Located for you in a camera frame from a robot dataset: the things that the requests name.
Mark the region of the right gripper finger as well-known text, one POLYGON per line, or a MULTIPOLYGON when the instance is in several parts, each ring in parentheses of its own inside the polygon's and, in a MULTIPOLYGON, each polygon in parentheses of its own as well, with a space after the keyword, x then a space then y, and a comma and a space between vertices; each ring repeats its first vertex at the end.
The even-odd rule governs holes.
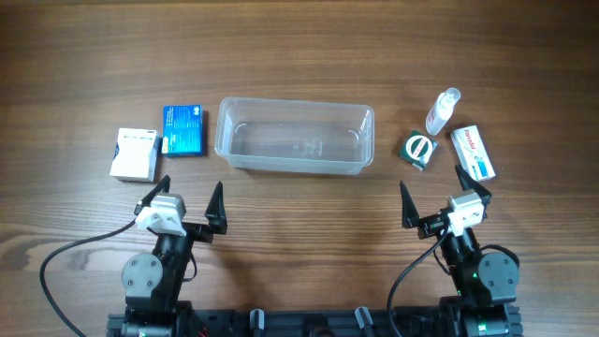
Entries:
POLYGON ((413 228, 419 226, 420 216, 416 205, 404 182, 400 182, 402 196, 402 227, 413 228))
POLYGON ((492 193, 487 188, 474 180, 462 166, 457 165, 455 170, 463 191, 474 190, 483 204, 490 204, 492 193))

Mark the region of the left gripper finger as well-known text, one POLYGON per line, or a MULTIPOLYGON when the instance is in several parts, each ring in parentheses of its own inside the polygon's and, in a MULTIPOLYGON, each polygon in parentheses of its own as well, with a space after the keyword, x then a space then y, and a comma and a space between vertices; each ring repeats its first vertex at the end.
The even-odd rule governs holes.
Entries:
POLYGON ((205 211, 208 226, 215 234, 226 235, 227 219, 224 204, 224 186, 218 182, 213 190, 212 197, 205 211))
POLYGON ((158 193, 168 193, 170 188, 170 177, 165 175, 160 182, 145 196, 138 202, 138 208, 143 209, 146 206, 149 206, 153 198, 158 193))

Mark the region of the white medicine box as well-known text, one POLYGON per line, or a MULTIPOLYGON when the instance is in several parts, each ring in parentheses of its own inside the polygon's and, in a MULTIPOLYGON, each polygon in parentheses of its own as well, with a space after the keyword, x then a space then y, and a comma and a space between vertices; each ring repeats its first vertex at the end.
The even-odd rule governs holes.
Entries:
POLYGON ((110 176, 120 181, 152 183, 159 143, 156 130, 120 128, 110 176))

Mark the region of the green round-logo box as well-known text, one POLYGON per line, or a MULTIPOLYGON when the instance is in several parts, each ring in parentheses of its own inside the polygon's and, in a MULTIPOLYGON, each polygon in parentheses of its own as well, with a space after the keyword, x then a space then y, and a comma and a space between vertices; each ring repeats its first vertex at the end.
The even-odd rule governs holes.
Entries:
POLYGON ((401 147, 399 158, 422 171, 428 166, 437 146, 436 140, 413 130, 401 147))

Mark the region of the blue medicine box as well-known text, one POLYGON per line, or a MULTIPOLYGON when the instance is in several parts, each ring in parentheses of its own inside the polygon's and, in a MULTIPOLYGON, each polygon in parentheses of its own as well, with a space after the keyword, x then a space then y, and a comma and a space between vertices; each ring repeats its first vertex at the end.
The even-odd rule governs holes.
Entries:
POLYGON ((204 155, 203 108, 201 105, 168 105, 163 108, 164 156, 204 155))

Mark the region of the clear plastic container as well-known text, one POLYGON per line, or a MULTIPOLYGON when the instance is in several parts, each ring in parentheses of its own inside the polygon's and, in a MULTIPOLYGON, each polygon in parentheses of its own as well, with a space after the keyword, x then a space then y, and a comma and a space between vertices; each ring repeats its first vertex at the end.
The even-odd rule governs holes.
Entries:
POLYGON ((373 161, 374 139, 367 105, 226 97, 214 150, 237 169, 358 175, 373 161))

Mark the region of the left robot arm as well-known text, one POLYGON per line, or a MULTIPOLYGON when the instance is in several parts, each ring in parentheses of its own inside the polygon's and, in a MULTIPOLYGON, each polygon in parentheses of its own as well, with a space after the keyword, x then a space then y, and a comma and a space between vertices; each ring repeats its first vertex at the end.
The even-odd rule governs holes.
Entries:
POLYGON ((180 300, 182 285, 191 279, 187 265, 195 261, 196 242, 211 243, 215 235, 227 232, 224 186, 217 183, 205 211, 205 224, 183 219, 183 197, 169 192, 165 176, 142 198, 134 210, 134 224, 156 236, 150 253, 131 257, 124 265, 125 312, 112 316, 108 336, 207 336, 207 326, 195 313, 192 303, 180 300))

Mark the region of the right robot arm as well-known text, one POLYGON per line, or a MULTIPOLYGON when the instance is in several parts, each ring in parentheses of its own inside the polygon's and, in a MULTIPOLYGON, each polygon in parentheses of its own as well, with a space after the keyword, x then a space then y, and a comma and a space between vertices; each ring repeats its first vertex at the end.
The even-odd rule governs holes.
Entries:
POLYGON ((387 297, 390 331, 395 336, 521 336, 519 308, 514 305, 519 283, 519 258, 498 245, 480 245, 473 227, 487 219, 492 193, 464 168, 456 173, 462 193, 426 217, 419 215, 405 183, 402 226, 415 228, 421 240, 436 242, 396 279, 387 297), (394 295, 410 271, 433 255, 451 277, 457 294, 443 297, 435 307, 394 307, 394 295))

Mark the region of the white Panadol box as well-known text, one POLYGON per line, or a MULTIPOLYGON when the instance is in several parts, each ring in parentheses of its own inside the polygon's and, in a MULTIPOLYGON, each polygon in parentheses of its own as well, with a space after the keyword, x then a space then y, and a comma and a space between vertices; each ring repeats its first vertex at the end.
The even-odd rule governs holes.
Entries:
POLYGON ((476 125, 454 130, 450 135, 460 164, 477 182, 496 176, 476 125))

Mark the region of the clear spray bottle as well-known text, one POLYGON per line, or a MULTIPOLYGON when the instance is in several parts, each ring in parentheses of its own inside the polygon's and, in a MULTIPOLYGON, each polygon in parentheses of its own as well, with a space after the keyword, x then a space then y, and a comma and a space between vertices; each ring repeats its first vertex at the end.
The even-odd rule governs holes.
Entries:
POLYGON ((435 100, 425 120, 425 127, 431 136, 436 136, 451 118, 455 106, 461 99, 457 88, 448 88, 435 100))

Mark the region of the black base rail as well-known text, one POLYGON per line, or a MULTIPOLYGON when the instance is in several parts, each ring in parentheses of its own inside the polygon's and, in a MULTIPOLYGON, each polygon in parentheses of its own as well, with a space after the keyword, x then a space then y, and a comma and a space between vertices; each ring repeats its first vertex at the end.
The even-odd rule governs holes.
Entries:
MULTIPOLYGON (((458 310, 449 306, 396 307, 402 336, 522 336, 519 308, 500 306, 458 310)), ((110 315, 108 336, 392 336, 385 310, 364 306, 322 312, 197 310, 186 327, 110 315)))

